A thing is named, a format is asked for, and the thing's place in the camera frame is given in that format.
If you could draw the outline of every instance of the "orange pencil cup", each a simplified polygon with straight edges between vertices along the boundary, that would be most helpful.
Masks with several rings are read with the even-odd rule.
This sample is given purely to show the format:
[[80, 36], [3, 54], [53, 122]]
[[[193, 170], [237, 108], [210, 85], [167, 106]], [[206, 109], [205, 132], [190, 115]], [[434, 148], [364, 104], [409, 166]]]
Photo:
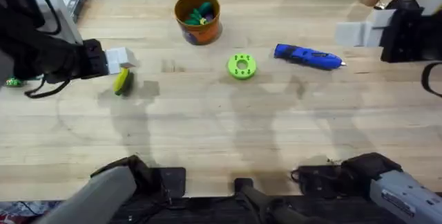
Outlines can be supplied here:
[[[185, 24], [193, 9], [198, 9], [204, 2], [210, 2], [213, 6], [213, 20], [204, 25]], [[220, 4], [218, 0], [178, 0], [175, 4], [175, 17], [184, 38], [191, 44], [208, 44], [220, 34]]]

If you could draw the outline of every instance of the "green 3d printed part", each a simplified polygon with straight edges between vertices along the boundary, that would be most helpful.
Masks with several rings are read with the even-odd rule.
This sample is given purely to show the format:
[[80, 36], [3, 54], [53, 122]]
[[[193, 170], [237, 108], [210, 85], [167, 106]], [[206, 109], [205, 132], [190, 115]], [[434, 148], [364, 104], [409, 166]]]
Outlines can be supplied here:
[[26, 84], [26, 81], [17, 79], [16, 77], [11, 77], [6, 81], [7, 87], [22, 87]]
[[247, 80], [255, 75], [256, 62], [251, 55], [238, 53], [230, 57], [227, 69], [236, 79]]

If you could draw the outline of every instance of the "wooden table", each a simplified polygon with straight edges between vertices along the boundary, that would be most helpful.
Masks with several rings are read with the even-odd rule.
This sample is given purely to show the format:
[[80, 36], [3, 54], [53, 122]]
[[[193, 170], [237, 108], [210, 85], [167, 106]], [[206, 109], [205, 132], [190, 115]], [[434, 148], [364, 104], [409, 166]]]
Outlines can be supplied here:
[[[126, 46], [140, 61], [130, 98], [113, 95], [112, 76], [77, 80], [41, 100], [1, 90], [0, 200], [68, 198], [94, 170], [134, 153], [151, 166], [185, 167], [187, 196], [225, 196], [240, 176], [268, 194], [296, 194], [291, 169], [371, 151], [442, 191], [442, 99], [419, 83], [425, 64], [387, 64], [380, 48], [334, 42], [336, 23], [363, 20], [369, 8], [357, 0], [219, 0], [221, 37], [192, 46], [173, 18], [176, 1], [86, 5], [83, 38]], [[287, 64], [272, 57], [278, 43], [334, 53], [348, 66]], [[227, 74], [239, 52], [258, 62], [250, 80]]]

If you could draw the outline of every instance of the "green ring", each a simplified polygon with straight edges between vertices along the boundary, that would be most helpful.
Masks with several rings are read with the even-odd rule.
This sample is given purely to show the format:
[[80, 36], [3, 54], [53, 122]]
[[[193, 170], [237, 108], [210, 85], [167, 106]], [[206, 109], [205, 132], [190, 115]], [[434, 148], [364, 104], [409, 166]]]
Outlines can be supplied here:
[[[246, 68], [239, 68], [238, 63], [245, 63]], [[238, 53], [232, 55], [227, 63], [227, 70], [238, 80], [247, 80], [255, 75], [256, 62], [255, 59], [248, 54]]]

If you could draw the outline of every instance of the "white block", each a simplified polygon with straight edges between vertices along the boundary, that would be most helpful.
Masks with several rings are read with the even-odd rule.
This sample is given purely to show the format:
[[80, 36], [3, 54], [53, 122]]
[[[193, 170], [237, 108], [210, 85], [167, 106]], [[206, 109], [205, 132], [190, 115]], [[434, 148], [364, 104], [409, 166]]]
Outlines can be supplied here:
[[138, 64], [133, 52], [128, 48], [111, 48], [105, 50], [104, 53], [108, 62], [109, 74], [111, 75], [119, 73], [120, 68], [132, 68]]
[[366, 22], [364, 29], [364, 47], [378, 47], [381, 44], [383, 28], [373, 28], [373, 23]]
[[424, 7], [422, 15], [430, 16], [442, 8], [442, 0], [426, 0], [422, 6]]
[[390, 25], [395, 9], [393, 10], [372, 10], [367, 21], [372, 23], [373, 28], [384, 28]]
[[338, 23], [335, 40], [341, 46], [377, 47], [381, 43], [383, 28], [373, 28], [371, 22]]
[[334, 39], [337, 44], [347, 47], [363, 46], [363, 22], [345, 22], [336, 25]]

